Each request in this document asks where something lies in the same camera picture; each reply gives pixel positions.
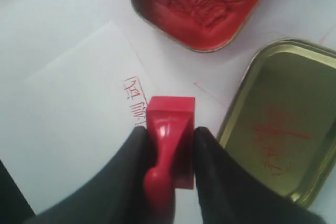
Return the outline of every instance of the gold tin lid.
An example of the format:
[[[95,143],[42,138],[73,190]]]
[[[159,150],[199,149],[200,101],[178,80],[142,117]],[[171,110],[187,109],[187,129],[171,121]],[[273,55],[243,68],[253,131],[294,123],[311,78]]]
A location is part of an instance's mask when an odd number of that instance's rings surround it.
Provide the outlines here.
[[[294,39],[262,49],[218,138],[264,185],[309,207],[336,157],[336,52]]]

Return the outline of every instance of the metal tin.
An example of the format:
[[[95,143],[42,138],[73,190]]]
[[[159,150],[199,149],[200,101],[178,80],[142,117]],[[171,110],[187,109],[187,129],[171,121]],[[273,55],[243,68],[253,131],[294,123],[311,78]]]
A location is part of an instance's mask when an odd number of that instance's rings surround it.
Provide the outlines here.
[[[260,0],[131,0],[145,21],[183,46],[211,52],[231,42]]]
[[[264,185],[309,207],[335,164],[335,101],[335,51],[275,42],[253,58],[220,144]]]

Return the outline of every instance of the white surface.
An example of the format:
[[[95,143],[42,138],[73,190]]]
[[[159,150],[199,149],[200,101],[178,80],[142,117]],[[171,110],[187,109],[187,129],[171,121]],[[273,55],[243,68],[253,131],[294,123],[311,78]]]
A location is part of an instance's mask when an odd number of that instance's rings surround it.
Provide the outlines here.
[[[335,13],[334,0],[262,0],[229,46],[197,54],[142,21],[129,0],[0,0],[0,158],[41,212],[93,176],[132,126],[114,63],[127,58],[149,97],[196,96],[196,124],[216,133],[253,54],[282,37],[336,49]],[[311,208],[329,223],[335,182],[336,171]],[[195,191],[177,195],[175,223],[186,222],[202,223]]]

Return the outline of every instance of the white table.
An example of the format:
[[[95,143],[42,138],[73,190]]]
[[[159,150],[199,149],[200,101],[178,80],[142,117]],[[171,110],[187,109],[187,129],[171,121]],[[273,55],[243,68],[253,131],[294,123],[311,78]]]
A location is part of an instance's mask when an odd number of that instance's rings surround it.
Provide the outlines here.
[[[211,54],[197,54],[146,24],[129,0],[0,0],[0,158],[39,213],[80,187],[117,151],[132,123],[123,122],[123,132],[113,131],[118,140],[107,142],[108,125],[115,119],[103,116],[103,109],[97,114],[96,107],[89,106],[92,101],[101,103],[105,99],[102,93],[85,104],[67,103],[69,107],[64,110],[44,109],[45,102],[59,105],[59,99],[50,101],[53,92],[67,92],[67,82],[59,79],[49,80],[57,83],[59,90],[43,86],[48,84],[47,76],[53,76],[49,72],[71,61],[67,59],[71,58],[69,49],[109,21],[117,25],[116,34],[127,41],[130,52],[141,63],[140,70],[153,87],[151,94],[196,94],[200,100],[196,123],[216,134],[254,53],[284,37],[303,38],[336,49],[335,13],[334,0],[262,0],[230,45]],[[111,40],[111,47],[113,43],[117,46],[119,42]],[[67,73],[76,79],[76,74]],[[90,81],[84,78],[81,84]],[[26,97],[29,84],[49,96],[45,100],[41,96],[38,101]],[[62,120],[68,110],[69,120]],[[100,121],[90,121],[93,114]],[[102,141],[93,141],[87,135],[96,135]],[[332,207],[336,205],[335,182],[334,170],[311,207],[329,223],[336,218]],[[196,191],[177,193],[176,223],[186,222],[202,223]]]

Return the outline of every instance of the red stamp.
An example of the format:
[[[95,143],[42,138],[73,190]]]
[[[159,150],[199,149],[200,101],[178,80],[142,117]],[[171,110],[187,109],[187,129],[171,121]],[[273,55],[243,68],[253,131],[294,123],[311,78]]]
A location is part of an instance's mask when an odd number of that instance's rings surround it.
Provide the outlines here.
[[[135,118],[135,125],[146,124],[147,99],[143,92],[140,80],[137,76],[123,81],[123,87],[126,99],[129,103],[129,109]]]
[[[254,138],[262,163],[267,171],[272,175],[283,175],[288,171],[290,161],[283,156],[286,154],[289,144],[288,136],[307,140],[307,134],[302,134],[292,130],[297,124],[295,116],[277,108],[267,110],[267,122],[256,124],[253,130],[257,136]]]

